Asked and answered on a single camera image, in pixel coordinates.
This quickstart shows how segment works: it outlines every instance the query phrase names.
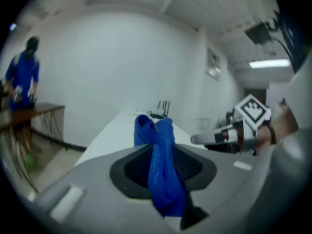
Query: green object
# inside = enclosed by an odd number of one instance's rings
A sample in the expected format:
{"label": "green object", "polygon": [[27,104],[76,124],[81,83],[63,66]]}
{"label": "green object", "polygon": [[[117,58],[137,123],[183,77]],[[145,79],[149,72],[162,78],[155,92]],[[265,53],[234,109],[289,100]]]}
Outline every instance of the green object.
{"label": "green object", "polygon": [[27,154],[26,169],[30,172],[37,168],[35,158],[31,154]]}

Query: dark hair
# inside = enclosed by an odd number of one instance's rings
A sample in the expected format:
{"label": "dark hair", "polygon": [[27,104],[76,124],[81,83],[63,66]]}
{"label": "dark hair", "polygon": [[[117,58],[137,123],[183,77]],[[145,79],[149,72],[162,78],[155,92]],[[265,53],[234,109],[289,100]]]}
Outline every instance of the dark hair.
{"label": "dark hair", "polygon": [[30,39],[27,40],[26,49],[27,50],[32,49],[36,51],[38,49],[38,45],[39,45],[39,37],[31,37]]}

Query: white countertop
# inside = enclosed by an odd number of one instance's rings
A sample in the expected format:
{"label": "white countertop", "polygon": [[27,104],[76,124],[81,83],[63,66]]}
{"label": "white countertop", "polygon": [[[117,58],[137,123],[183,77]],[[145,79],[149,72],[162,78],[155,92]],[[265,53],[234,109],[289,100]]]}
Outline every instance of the white countertop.
{"label": "white countertop", "polygon": [[[135,119],[140,114],[144,113],[119,113],[93,140],[76,163],[76,166],[86,160],[133,147]],[[176,144],[186,144],[205,149],[202,145],[193,145],[191,137],[187,133],[174,124],[173,127]]]}

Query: black wristband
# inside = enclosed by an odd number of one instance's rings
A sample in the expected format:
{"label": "black wristband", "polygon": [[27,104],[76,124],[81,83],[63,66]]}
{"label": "black wristband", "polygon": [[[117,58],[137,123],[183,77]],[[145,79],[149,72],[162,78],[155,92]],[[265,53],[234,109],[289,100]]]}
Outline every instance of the black wristband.
{"label": "black wristband", "polygon": [[266,125],[271,133],[271,145],[276,145],[276,135],[275,135],[275,131],[274,128],[272,127],[272,125],[270,124],[269,121],[265,121],[264,125]]}

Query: ceiling light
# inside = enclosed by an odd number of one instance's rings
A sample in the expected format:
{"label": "ceiling light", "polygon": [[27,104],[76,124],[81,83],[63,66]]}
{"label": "ceiling light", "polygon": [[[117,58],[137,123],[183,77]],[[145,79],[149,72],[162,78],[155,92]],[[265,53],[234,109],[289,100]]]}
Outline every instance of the ceiling light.
{"label": "ceiling light", "polygon": [[10,26],[10,30],[14,30],[16,28],[16,26],[17,25],[15,23],[12,23],[11,26]]}
{"label": "ceiling light", "polygon": [[249,62],[252,68],[275,68],[275,67],[289,67],[291,65],[288,59],[277,60],[260,60]]}

